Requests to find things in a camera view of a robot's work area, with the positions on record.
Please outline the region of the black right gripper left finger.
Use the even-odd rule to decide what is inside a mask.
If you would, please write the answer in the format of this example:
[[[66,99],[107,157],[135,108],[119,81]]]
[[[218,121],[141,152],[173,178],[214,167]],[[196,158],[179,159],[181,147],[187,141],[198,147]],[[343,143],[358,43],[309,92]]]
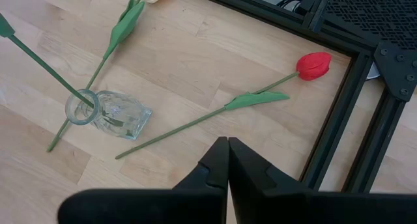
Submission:
[[[66,198],[59,224],[224,224],[229,141],[219,137],[171,189],[87,189]]]

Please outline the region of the red artificial tulip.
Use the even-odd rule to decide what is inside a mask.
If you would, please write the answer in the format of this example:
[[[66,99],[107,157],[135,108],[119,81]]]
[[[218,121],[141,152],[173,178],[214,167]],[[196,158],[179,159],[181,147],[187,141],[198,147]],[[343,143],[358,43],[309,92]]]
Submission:
[[[43,61],[35,52],[33,52],[29,47],[27,47],[21,40],[19,40],[15,35],[15,30],[11,27],[6,18],[0,13],[0,36],[3,38],[8,38],[15,45],[17,45],[21,50],[23,50],[30,58],[32,58],[36,63],[38,63],[45,71],[52,75],[65,89],[70,91],[74,96],[79,98],[82,102],[87,104],[89,107],[93,108],[94,104],[88,100],[86,97],[82,96],[75,88],[73,88],[67,81],[65,81],[50,65]]]
[[[235,97],[234,99],[232,99],[228,104],[225,104],[223,107],[211,113],[208,113],[196,120],[193,120],[185,125],[179,126],[178,128],[175,128],[167,133],[159,135],[158,137],[155,137],[154,139],[151,139],[145,143],[142,143],[134,148],[131,148],[125,152],[122,152],[119,155],[115,156],[115,159],[119,160],[141,148],[147,147],[153,143],[161,141],[171,135],[174,135],[182,130],[185,130],[191,126],[194,126],[204,120],[214,117],[220,113],[223,113],[224,111],[231,111],[234,109],[249,107],[251,105],[277,102],[280,100],[288,100],[290,98],[288,95],[281,93],[281,92],[269,92],[269,90],[273,89],[274,87],[282,83],[285,83],[286,81],[294,77],[299,77],[300,79],[304,81],[313,81],[315,79],[318,79],[324,76],[329,71],[331,60],[332,60],[331,55],[326,52],[316,52],[316,53],[307,54],[301,57],[297,61],[294,73],[289,74],[288,76],[285,76],[282,79],[258,91],[246,92],[245,94],[241,94]]]

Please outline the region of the black aluminium table frame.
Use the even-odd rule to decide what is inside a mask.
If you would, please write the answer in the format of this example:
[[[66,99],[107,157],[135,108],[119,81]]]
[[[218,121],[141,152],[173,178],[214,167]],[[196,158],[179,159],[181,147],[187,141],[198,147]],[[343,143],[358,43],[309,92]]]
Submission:
[[[372,68],[379,71],[385,87],[343,185],[344,191],[369,192],[405,105],[417,88],[417,50],[401,49],[327,13],[329,0],[300,0],[292,11],[286,9],[287,0],[273,4],[263,0],[210,1],[351,58],[300,175],[301,183],[311,189],[319,189],[324,179],[367,75]]]

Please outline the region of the black perforated control box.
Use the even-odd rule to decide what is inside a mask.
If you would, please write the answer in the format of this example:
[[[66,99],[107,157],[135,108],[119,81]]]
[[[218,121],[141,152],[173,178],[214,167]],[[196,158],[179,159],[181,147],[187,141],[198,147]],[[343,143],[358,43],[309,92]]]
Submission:
[[[329,0],[327,13],[404,50],[417,50],[417,0]]]

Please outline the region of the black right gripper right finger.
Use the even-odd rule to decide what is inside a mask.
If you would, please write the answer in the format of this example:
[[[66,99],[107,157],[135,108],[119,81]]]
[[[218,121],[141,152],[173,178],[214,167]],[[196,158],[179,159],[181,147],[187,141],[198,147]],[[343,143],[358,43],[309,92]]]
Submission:
[[[417,224],[417,195],[314,191],[239,139],[229,146],[238,224]]]

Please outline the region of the peach artificial tulip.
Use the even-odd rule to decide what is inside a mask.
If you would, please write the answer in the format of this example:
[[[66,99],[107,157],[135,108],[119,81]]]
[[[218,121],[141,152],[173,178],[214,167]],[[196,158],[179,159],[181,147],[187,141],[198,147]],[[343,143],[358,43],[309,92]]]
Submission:
[[[134,27],[137,24],[137,20],[144,9],[146,3],[155,3],[158,0],[129,0],[128,5],[124,12],[120,15],[117,24],[112,28],[109,46],[102,57],[102,61],[98,65],[97,69],[95,70],[93,76],[91,77],[90,81],[88,82],[87,86],[84,89],[91,91],[91,86],[95,79],[97,78],[99,72],[101,71],[102,67],[105,65],[107,59],[110,55],[115,51],[116,47],[123,41],[125,38],[129,36],[129,34],[134,30]],[[69,119],[66,117],[63,125],[59,129],[57,135],[53,138],[53,141],[47,148],[47,151],[52,151],[56,144],[58,143],[61,134],[67,127],[67,124],[70,123]]]

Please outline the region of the clear glass vase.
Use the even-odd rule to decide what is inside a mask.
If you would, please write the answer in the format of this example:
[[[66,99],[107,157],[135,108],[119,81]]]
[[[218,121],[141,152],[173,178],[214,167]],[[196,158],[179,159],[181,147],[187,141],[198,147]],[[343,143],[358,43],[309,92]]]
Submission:
[[[129,95],[111,91],[79,93],[93,106],[72,95],[66,101],[65,113],[72,124],[91,124],[115,137],[136,140],[149,120],[152,110]]]

